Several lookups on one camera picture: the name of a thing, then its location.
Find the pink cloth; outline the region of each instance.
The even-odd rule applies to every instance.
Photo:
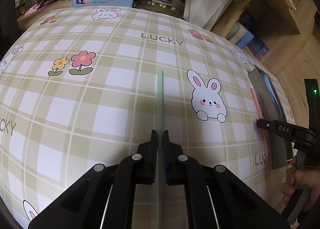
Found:
[[[53,0],[48,0],[47,2],[44,3],[44,5],[42,6],[42,8],[40,8],[38,11],[41,11],[43,8],[45,8],[46,6],[50,5],[51,3],[53,3]],[[39,5],[34,5],[33,7],[31,7],[27,12],[25,12],[25,16],[31,15],[33,13],[35,13],[39,7]]]

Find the white rabbit face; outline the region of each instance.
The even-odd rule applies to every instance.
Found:
[[[19,48],[19,44],[17,44],[12,51],[3,59],[3,61],[0,64],[0,74],[4,71],[4,69],[7,67],[9,62],[12,60],[12,58],[16,55],[18,55],[22,50],[23,47]]]
[[[110,9],[110,10],[106,10],[104,8],[99,8],[96,10],[96,14],[92,16],[92,18],[94,20],[97,19],[115,19],[116,17],[118,17],[118,14],[116,12],[119,12],[120,9]]]
[[[28,201],[26,201],[26,200],[23,201],[23,207],[24,207],[24,211],[26,212],[30,221],[38,215],[38,213],[30,205],[30,203]]]
[[[236,53],[237,57],[239,58],[239,60],[243,63],[243,64],[247,64],[248,66],[250,66],[250,63],[247,61],[247,59],[244,57],[242,51],[240,51],[239,49],[234,48],[232,45],[230,45],[230,48]]]
[[[187,71],[187,76],[195,88],[192,92],[191,105],[197,113],[197,117],[202,121],[207,121],[208,118],[217,118],[219,122],[225,122],[227,108],[218,94],[221,90],[220,82],[212,78],[206,86],[198,73],[191,69]]]

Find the green plastic strip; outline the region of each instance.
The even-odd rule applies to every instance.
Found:
[[[157,162],[156,162],[156,181],[157,181],[157,229],[162,228],[162,190],[163,190],[163,71],[158,70],[158,91],[157,91]]]

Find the table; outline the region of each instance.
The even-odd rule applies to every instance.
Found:
[[[150,139],[159,69],[171,142],[202,165],[224,164],[276,207],[284,170],[271,170],[265,181],[247,76],[254,65],[268,73],[294,124],[291,108],[277,78],[230,45],[181,19],[135,8],[63,8],[37,19],[0,76],[7,124],[0,194],[17,221],[27,228],[30,211],[41,212],[93,165],[117,164]],[[137,185],[132,228],[153,227],[155,192],[155,185]],[[164,187],[163,210],[163,228],[186,228],[182,186]]]

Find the silver rivet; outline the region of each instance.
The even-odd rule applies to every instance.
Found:
[[[216,171],[219,172],[219,173],[223,173],[223,172],[226,171],[226,168],[225,168],[225,166],[218,165],[218,166],[216,167]]]
[[[188,159],[187,155],[179,155],[178,156],[178,160],[181,162],[185,162]]]
[[[139,154],[139,153],[136,153],[136,154],[133,154],[133,155],[132,155],[132,159],[133,159],[134,161],[141,160],[141,158],[142,158],[142,156],[141,156],[141,154]]]
[[[97,164],[95,165],[95,167],[93,168],[96,172],[100,172],[103,170],[103,165],[102,164]]]

